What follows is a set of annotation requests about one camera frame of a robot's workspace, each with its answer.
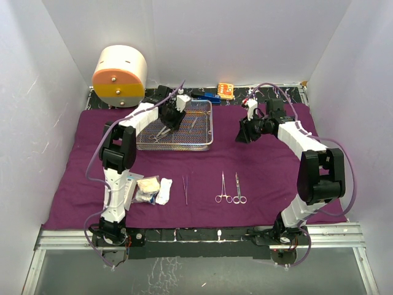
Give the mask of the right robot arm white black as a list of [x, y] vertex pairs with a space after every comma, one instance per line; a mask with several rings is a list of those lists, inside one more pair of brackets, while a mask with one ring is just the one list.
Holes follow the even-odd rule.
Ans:
[[271, 229], [255, 231], [255, 237], [269, 238], [286, 244], [303, 233], [306, 221], [330, 202], [344, 196], [344, 153], [329, 148], [312, 137], [296, 114], [289, 116], [282, 100], [266, 102], [262, 112], [258, 102], [246, 98], [242, 102], [247, 115], [239, 122], [236, 141], [251, 143], [262, 135], [273, 135], [299, 159], [297, 194], [290, 205], [278, 213]]

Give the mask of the metal surgical scissors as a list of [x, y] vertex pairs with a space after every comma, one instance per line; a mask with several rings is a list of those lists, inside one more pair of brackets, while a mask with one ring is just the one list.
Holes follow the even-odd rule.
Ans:
[[237, 193], [237, 195], [233, 197], [233, 203], [234, 204], [246, 204], [247, 203], [247, 198], [245, 196], [243, 196], [242, 193], [241, 193], [239, 176], [238, 176], [237, 173], [235, 173], [235, 181], [236, 181], [236, 193]]

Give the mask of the purple cloth wrap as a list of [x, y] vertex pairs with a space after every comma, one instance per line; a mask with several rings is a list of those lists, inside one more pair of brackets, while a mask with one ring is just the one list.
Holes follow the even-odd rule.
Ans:
[[[54, 195], [47, 230], [82, 229], [98, 222], [103, 208], [102, 164], [88, 163], [101, 140], [106, 122], [125, 117], [127, 109], [91, 109], [82, 112], [65, 173]], [[207, 151], [138, 151], [131, 168], [143, 176], [172, 179], [166, 205], [135, 203], [126, 214], [128, 227], [241, 227], [269, 226], [297, 193], [299, 160], [272, 135], [243, 144], [235, 141], [240, 106], [214, 106], [213, 137]], [[236, 193], [235, 173], [246, 204], [215, 202], [221, 193], [222, 172], [227, 194]], [[182, 177], [188, 176], [188, 205]]]

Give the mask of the small blue white packet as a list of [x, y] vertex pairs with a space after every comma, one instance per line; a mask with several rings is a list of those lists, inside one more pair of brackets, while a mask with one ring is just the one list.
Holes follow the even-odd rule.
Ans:
[[138, 189], [132, 198], [131, 202], [132, 203], [149, 203], [151, 205], [156, 204], [156, 197], [158, 195], [159, 191], [155, 192], [144, 192], [140, 189]]

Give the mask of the beige bandage roll packet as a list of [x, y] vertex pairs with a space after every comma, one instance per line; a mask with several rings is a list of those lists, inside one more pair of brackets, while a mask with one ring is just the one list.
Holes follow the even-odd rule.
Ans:
[[158, 192], [160, 190], [160, 182], [156, 176], [139, 179], [137, 184], [139, 189], [145, 193]]

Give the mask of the round white drawer box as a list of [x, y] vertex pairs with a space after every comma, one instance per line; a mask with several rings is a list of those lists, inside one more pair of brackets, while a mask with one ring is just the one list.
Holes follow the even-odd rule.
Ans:
[[145, 96], [147, 62], [137, 49], [110, 45], [102, 50], [92, 76], [96, 95], [109, 106], [131, 108]]

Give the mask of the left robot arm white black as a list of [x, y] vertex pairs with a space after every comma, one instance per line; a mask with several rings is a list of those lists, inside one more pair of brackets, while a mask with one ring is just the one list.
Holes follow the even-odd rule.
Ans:
[[136, 160], [136, 139], [156, 120], [161, 120], [170, 130], [178, 130], [190, 100], [181, 86], [173, 91], [160, 86], [124, 119], [104, 126], [103, 145], [99, 150], [105, 181], [104, 206], [96, 236], [113, 245], [126, 240], [125, 184]]

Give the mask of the thin metal tweezers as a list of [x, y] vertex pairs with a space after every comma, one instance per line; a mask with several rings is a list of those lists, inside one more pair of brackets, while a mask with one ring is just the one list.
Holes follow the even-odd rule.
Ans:
[[185, 204], [188, 205], [188, 176], [182, 177], [184, 195], [185, 195]]

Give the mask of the wire mesh metal tray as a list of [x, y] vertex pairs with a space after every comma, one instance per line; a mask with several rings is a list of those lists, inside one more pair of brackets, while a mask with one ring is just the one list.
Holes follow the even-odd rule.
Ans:
[[[195, 118], [198, 118], [191, 133], [188, 130]], [[136, 147], [140, 151], [206, 151], [210, 148], [213, 137], [212, 104], [207, 100], [193, 100], [186, 109], [186, 115], [179, 130], [162, 138], [158, 143], [149, 139], [169, 130], [160, 120], [146, 127], [137, 137]]]

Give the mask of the white gauze packet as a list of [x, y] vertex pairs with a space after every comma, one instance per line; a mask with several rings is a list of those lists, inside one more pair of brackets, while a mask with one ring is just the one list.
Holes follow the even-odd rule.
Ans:
[[134, 197], [134, 193], [137, 186], [137, 180], [143, 179], [143, 175], [129, 172], [126, 184], [125, 184], [125, 196], [124, 196], [124, 209], [129, 210]]

